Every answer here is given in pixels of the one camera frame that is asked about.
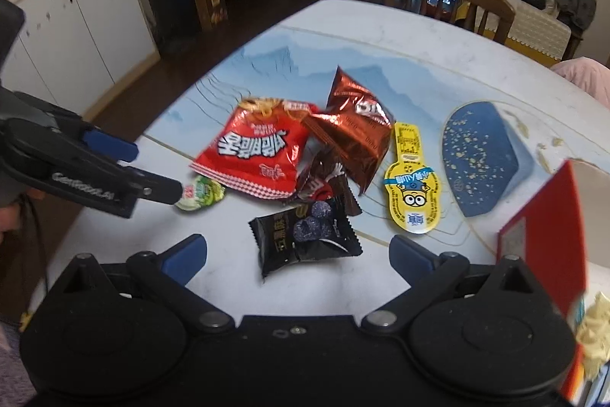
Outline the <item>person's left hand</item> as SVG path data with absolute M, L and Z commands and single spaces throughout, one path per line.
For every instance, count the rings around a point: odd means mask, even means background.
M 45 193 L 40 190 L 28 190 L 21 200 L 11 203 L 0 209 L 0 241 L 3 241 L 6 233 L 16 232 L 22 227 L 22 214 L 26 200 L 42 200 Z

